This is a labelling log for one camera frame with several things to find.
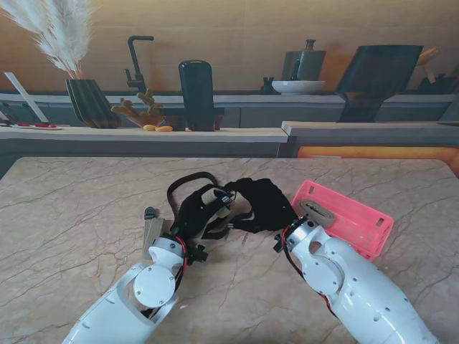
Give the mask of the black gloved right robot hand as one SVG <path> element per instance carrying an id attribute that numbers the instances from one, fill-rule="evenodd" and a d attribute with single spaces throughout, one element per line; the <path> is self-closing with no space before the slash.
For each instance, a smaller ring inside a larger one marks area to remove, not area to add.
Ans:
<path id="1" fill-rule="evenodd" d="M 250 205 L 248 213 L 235 215 L 229 222 L 233 229 L 253 234 L 278 231 L 298 218 L 289 200 L 269 178 L 241 178 L 227 183 L 224 188 L 239 193 Z"/>

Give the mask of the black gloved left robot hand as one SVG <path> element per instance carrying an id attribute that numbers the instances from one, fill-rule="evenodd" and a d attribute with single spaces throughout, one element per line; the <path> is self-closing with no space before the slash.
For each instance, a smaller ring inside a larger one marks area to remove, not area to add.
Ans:
<path id="1" fill-rule="evenodd" d="M 173 235 L 186 242 L 218 228 L 229 216 L 234 197 L 212 184 L 201 187 L 183 200 L 171 228 Z"/>

